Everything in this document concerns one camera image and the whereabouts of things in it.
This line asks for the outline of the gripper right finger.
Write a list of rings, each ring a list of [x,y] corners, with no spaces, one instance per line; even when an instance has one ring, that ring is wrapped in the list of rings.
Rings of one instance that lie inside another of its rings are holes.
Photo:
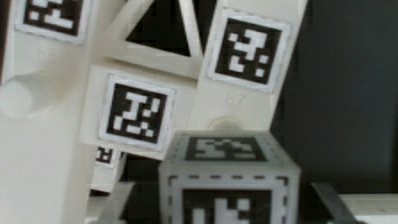
[[[367,224],[356,220],[331,185],[328,183],[312,183],[312,189],[330,216],[324,224]]]

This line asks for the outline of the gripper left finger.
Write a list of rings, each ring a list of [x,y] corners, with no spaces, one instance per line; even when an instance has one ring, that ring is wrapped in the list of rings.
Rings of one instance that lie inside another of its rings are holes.
[[[86,224],[125,224],[120,218],[134,183],[115,184],[113,191],[104,200],[104,206],[97,218]]]

